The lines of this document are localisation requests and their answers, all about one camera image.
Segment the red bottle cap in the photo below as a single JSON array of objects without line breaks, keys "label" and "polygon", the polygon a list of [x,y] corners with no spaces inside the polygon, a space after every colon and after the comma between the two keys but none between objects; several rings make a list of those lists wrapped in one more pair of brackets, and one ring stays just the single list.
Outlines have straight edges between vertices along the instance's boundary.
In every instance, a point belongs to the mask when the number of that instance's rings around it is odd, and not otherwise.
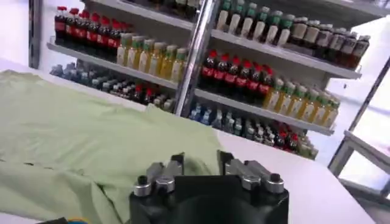
[{"label": "red bottle cap", "polygon": [[100,16],[97,13],[92,14],[92,21],[99,22]]},{"label": "red bottle cap", "polygon": [[233,64],[239,65],[239,58],[237,56],[233,57]]}]

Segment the metal shelf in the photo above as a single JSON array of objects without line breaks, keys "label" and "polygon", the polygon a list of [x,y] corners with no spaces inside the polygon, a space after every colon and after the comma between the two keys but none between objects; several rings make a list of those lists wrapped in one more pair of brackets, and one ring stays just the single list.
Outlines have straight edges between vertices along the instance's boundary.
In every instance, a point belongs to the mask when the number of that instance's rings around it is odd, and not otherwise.
[{"label": "metal shelf", "polygon": [[256,41],[247,40],[245,38],[236,37],[229,33],[222,32],[220,30],[213,30],[211,36],[215,39],[223,40],[232,44],[237,44],[249,49],[253,49],[264,54],[269,54],[284,60],[298,63],[300,65],[325,71],[327,73],[333,74],[337,78],[345,79],[358,79],[361,77],[360,73],[357,73],[353,70],[341,68],[335,65],[331,65],[325,61],[321,61],[314,57],[310,57],[298,52],[294,52],[288,49],[269,46],[267,44],[261,44]]},{"label": "metal shelf", "polygon": [[112,62],[109,62],[107,60],[88,55],[88,54],[83,53],[83,52],[75,51],[75,50],[69,49],[67,47],[56,45],[54,43],[54,40],[55,40],[55,38],[51,37],[50,42],[47,43],[48,48],[52,51],[57,51],[59,53],[63,53],[63,54],[81,59],[83,61],[94,63],[96,65],[99,65],[99,66],[102,66],[105,68],[109,68],[109,69],[112,69],[114,71],[117,71],[117,72],[120,72],[123,74],[127,74],[129,76],[136,77],[138,79],[142,79],[142,80],[154,83],[154,84],[165,86],[167,88],[177,89],[177,84],[174,82],[171,82],[169,80],[161,79],[161,78],[156,77],[154,75],[143,73],[143,72],[137,71],[137,70],[132,69],[132,68],[124,67],[124,66],[118,65],[116,63],[112,63]]},{"label": "metal shelf", "polygon": [[169,24],[182,29],[192,30],[193,28],[193,23],[191,22],[178,19],[169,15],[165,15],[163,13],[156,12],[151,9],[147,9],[140,5],[132,4],[130,2],[123,2],[121,0],[89,0],[89,1],[106,5],[114,9],[119,9],[125,12],[129,12],[134,15],[142,16],[148,19],[153,19],[161,23]]},{"label": "metal shelf", "polygon": [[295,126],[297,128],[307,129],[311,131],[316,131],[318,133],[324,134],[324,135],[332,135],[333,130],[328,129],[326,127],[322,127],[319,125],[311,124],[305,121],[301,121],[292,117],[284,116],[282,114],[278,114],[269,110],[265,110],[260,107],[252,106],[246,103],[238,102],[232,99],[229,99],[224,96],[220,96],[217,94],[209,93],[207,91],[201,90],[201,89],[195,89],[195,96],[201,97],[207,100],[211,100],[213,102],[221,103],[239,110],[243,110],[252,114],[256,114],[262,117],[270,118],[273,120],[277,120],[280,122],[284,122],[286,124]]}]

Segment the yellow juice bottle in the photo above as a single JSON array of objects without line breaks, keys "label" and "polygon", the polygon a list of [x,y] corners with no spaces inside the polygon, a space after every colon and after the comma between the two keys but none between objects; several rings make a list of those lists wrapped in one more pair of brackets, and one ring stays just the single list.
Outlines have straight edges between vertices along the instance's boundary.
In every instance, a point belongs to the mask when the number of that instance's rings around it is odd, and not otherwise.
[{"label": "yellow juice bottle", "polygon": [[296,86],[292,82],[287,82],[285,86],[285,93],[279,98],[278,103],[276,104],[275,112],[282,115],[287,115],[288,108],[293,100],[293,93]]},{"label": "yellow juice bottle", "polygon": [[314,89],[310,89],[310,92],[308,94],[307,101],[304,103],[304,105],[301,107],[300,111],[298,112],[298,118],[310,122],[310,118],[316,109],[316,105],[314,104],[318,97],[318,92]]},{"label": "yellow juice bottle", "polygon": [[163,58],[162,52],[163,43],[158,42],[154,44],[153,54],[151,55],[151,64],[149,68],[149,73],[152,75],[158,75],[161,70],[161,66],[159,67],[160,59]]},{"label": "yellow juice bottle", "polygon": [[140,65],[138,67],[138,70],[140,70],[141,72],[149,73],[153,44],[154,40],[152,39],[146,40],[144,43],[143,51],[140,55]]},{"label": "yellow juice bottle", "polygon": [[281,95],[283,84],[284,83],[280,78],[275,78],[273,91],[269,91],[266,98],[264,99],[264,109],[272,111],[275,109],[276,103],[278,102]]},{"label": "yellow juice bottle", "polygon": [[171,79],[172,65],[174,60],[176,59],[176,54],[175,54],[176,49],[177,49],[176,45],[169,45],[166,48],[165,57],[161,65],[161,71],[160,71],[161,78]]},{"label": "yellow juice bottle", "polygon": [[180,48],[177,50],[176,60],[172,66],[172,81],[179,82],[182,79],[183,69],[184,69],[184,60],[186,57],[187,49]]},{"label": "yellow juice bottle", "polygon": [[332,99],[330,101],[331,104],[331,110],[329,111],[328,115],[323,118],[322,126],[325,126],[327,128],[330,128],[334,121],[336,120],[337,115],[339,114],[339,107],[340,107],[340,101],[336,99]]},{"label": "yellow juice bottle", "polygon": [[317,101],[319,102],[318,107],[315,109],[314,113],[311,115],[310,122],[321,125],[322,120],[325,116],[325,113],[327,112],[327,105],[328,105],[328,98],[326,94],[322,93],[318,98]]},{"label": "yellow juice bottle", "polygon": [[305,102],[305,95],[306,95],[307,89],[304,86],[298,86],[296,88],[295,94],[292,96],[291,103],[288,106],[287,109],[287,116],[297,118],[298,112],[300,108],[302,107],[303,103]]}]

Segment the bottle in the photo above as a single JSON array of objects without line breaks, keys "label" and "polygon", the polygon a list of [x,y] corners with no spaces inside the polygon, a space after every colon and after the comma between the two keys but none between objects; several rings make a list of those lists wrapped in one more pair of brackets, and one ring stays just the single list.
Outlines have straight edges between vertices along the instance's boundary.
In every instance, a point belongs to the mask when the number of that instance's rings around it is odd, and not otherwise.
[{"label": "bottle", "polygon": [[244,67],[236,78],[236,98],[240,101],[246,100],[246,86],[248,78],[251,76],[251,63],[248,60],[244,60]]},{"label": "bottle", "polygon": [[177,50],[176,60],[172,65],[172,81],[179,83],[182,79],[183,71],[184,71],[184,60],[186,57],[187,49],[179,48]]},{"label": "bottle", "polygon": [[264,103],[263,103],[263,108],[267,110],[274,111],[276,103],[279,100],[280,95],[282,94],[282,86],[283,86],[283,81],[280,78],[275,78],[274,82],[274,89],[268,92]]},{"label": "bottle", "polygon": [[122,33],[122,28],[121,24],[113,19],[112,20],[112,30],[109,33],[108,40],[107,40],[107,49],[108,49],[108,58],[110,61],[115,61],[116,60],[116,55],[118,54],[118,47],[121,42],[121,33]]},{"label": "bottle", "polygon": [[102,17],[102,25],[99,28],[98,31],[98,38],[97,38],[97,45],[98,45],[98,52],[97,54],[101,57],[107,58],[108,55],[108,38],[110,36],[110,20],[103,16]]},{"label": "bottle", "polygon": [[220,91],[223,87],[225,75],[229,69],[228,60],[229,54],[224,54],[214,70],[213,81],[210,86],[213,91]]},{"label": "bottle", "polygon": [[217,30],[225,31],[227,28],[226,22],[229,17],[230,6],[232,5],[232,0],[225,0],[222,5],[222,10],[219,12],[218,21],[217,21]]},{"label": "bottle", "polygon": [[348,67],[349,65],[349,58],[352,55],[352,52],[356,46],[356,43],[358,40],[356,39],[356,36],[358,34],[356,32],[349,33],[347,35],[346,40],[344,41],[344,44],[342,45],[340,49],[340,55],[338,58],[339,65]]},{"label": "bottle", "polygon": [[302,39],[305,36],[307,29],[307,17],[297,19],[294,24],[293,32],[291,34],[290,43],[295,45],[301,45]]},{"label": "bottle", "polygon": [[348,67],[352,69],[356,69],[356,67],[359,65],[361,58],[363,57],[364,53],[366,53],[366,50],[370,46],[370,36],[360,36],[359,41],[356,43],[356,46],[354,50],[352,51],[352,55],[349,57],[348,61]]},{"label": "bottle", "polygon": [[151,67],[152,51],[153,51],[154,40],[146,40],[143,46],[143,51],[140,55],[140,65],[138,70],[141,72],[149,73]]},{"label": "bottle", "polygon": [[324,116],[322,119],[322,126],[325,126],[327,128],[330,128],[334,121],[336,120],[336,117],[339,113],[338,108],[340,107],[340,101],[338,100],[331,100],[330,101],[331,109],[329,113]]},{"label": "bottle", "polygon": [[314,56],[316,58],[325,59],[331,34],[332,34],[332,27],[333,27],[332,24],[326,24],[326,25],[321,24],[319,26],[320,31],[318,33],[315,51],[314,51]]},{"label": "bottle", "polygon": [[54,29],[55,29],[55,43],[63,44],[65,42],[66,29],[65,29],[65,12],[67,8],[64,6],[57,7],[57,14],[54,17]]},{"label": "bottle", "polygon": [[243,24],[241,26],[241,37],[247,38],[249,32],[252,30],[253,21],[256,17],[256,8],[257,4],[250,3],[249,9],[246,13],[245,19],[243,21]]},{"label": "bottle", "polygon": [[339,51],[341,49],[342,44],[344,43],[344,40],[346,39],[345,28],[338,28],[335,30],[335,34],[333,34],[329,47],[328,47],[328,53],[327,53],[327,60],[330,62],[337,62],[337,56],[339,55]]},{"label": "bottle", "polygon": [[302,45],[309,49],[314,49],[315,42],[319,33],[319,23],[320,21],[314,20],[308,22],[308,27],[306,29],[306,34],[303,37]]},{"label": "bottle", "polygon": [[129,68],[135,69],[135,67],[134,67],[135,57],[137,54],[137,49],[141,45],[140,41],[141,41],[140,36],[132,37],[132,46],[130,47],[129,53],[127,56],[127,67],[129,67]]},{"label": "bottle", "polygon": [[264,28],[266,27],[266,20],[268,18],[269,8],[262,7],[260,12],[257,14],[256,27],[253,32],[253,40],[260,42],[260,38],[263,35]]},{"label": "bottle", "polygon": [[243,14],[243,8],[244,8],[245,1],[244,0],[237,0],[236,8],[233,12],[232,20],[229,25],[228,33],[235,35],[237,31],[238,24],[240,22],[240,19]]},{"label": "bottle", "polygon": [[280,29],[278,30],[274,38],[274,45],[282,47],[287,43],[287,40],[290,36],[290,28],[293,25],[292,23],[294,19],[295,16],[292,14],[288,14],[285,16],[285,18],[282,20],[282,25],[280,26]]},{"label": "bottle", "polygon": [[255,100],[258,105],[264,104],[264,100],[272,88],[272,69],[268,65],[263,65],[262,68],[258,84],[258,97]]},{"label": "bottle", "polygon": [[314,110],[314,113],[311,115],[310,122],[316,125],[322,125],[324,120],[325,113],[327,112],[328,99],[325,94],[321,94],[317,101],[319,102],[318,107]]},{"label": "bottle", "polygon": [[276,33],[278,32],[280,17],[282,17],[282,15],[283,12],[274,11],[271,17],[269,17],[263,32],[263,38],[265,43],[271,44],[274,41]]},{"label": "bottle", "polygon": [[164,79],[171,79],[172,76],[172,66],[173,62],[176,58],[176,45],[169,45],[166,48],[165,58],[163,60],[163,63],[161,65],[161,72],[160,75]]},{"label": "bottle", "polygon": [[159,76],[161,70],[161,64],[159,63],[162,58],[162,47],[163,43],[158,42],[154,44],[153,54],[151,56],[151,65],[149,68],[149,73],[152,75]]},{"label": "bottle", "polygon": [[240,73],[241,67],[239,65],[239,58],[237,56],[233,57],[232,65],[229,67],[228,71],[225,74],[223,90],[222,92],[227,96],[232,96],[237,75]]},{"label": "bottle", "polygon": [[96,13],[92,14],[92,22],[90,23],[87,30],[87,46],[90,54],[97,54],[96,49],[98,48],[98,32],[100,28],[99,24],[100,16]]},{"label": "bottle", "polygon": [[247,82],[246,96],[249,103],[254,103],[257,98],[257,88],[260,81],[261,71],[263,70],[259,64],[254,63],[253,65],[255,69]]},{"label": "bottle", "polygon": [[279,101],[276,104],[275,112],[282,115],[287,115],[288,108],[293,99],[293,92],[295,91],[296,86],[292,82],[287,82],[285,93],[283,97],[279,98]]},{"label": "bottle", "polygon": [[310,118],[313,115],[314,110],[316,109],[316,100],[318,97],[318,92],[314,89],[310,89],[308,94],[307,101],[302,105],[300,111],[298,112],[298,119],[301,119],[306,122],[310,122]]}]

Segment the red label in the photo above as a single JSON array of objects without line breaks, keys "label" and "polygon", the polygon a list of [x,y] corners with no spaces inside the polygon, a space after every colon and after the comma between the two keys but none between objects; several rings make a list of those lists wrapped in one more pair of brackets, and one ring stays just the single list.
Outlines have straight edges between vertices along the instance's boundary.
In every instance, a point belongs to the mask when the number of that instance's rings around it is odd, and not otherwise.
[{"label": "red label", "polygon": [[227,73],[225,76],[225,82],[234,83],[236,81],[236,77],[237,77],[236,75],[231,75]]},{"label": "red label", "polygon": [[237,77],[236,84],[238,85],[238,87],[243,87],[243,86],[245,86],[246,81],[247,81],[246,79],[242,79],[242,78]]},{"label": "red label", "polygon": [[63,22],[55,22],[54,26],[56,31],[65,31],[65,23]]},{"label": "red label", "polygon": [[249,81],[248,82],[248,88],[250,90],[256,90],[258,86],[258,82]]},{"label": "red label", "polygon": [[225,77],[225,72],[215,71],[214,78],[218,80],[222,80]]},{"label": "red label", "polygon": [[99,44],[107,45],[107,42],[108,42],[108,38],[107,38],[107,37],[102,36],[102,35],[100,35],[100,34],[98,34],[97,37],[98,37],[98,38],[97,38],[97,42],[98,42]]},{"label": "red label", "polygon": [[96,33],[93,33],[93,32],[90,32],[90,31],[87,31],[87,39],[92,41],[92,42],[97,42],[98,38],[97,38],[97,34]]},{"label": "red label", "polygon": [[262,94],[267,94],[268,91],[269,91],[269,86],[265,86],[265,85],[259,84],[258,90],[259,90],[259,92],[261,92]]},{"label": "red label", "polygon": [[213,73],[214,73],[214,69],[207,68],[207,67],[202,68],[202,75],[204,76],[210,77],[213,75]]}]

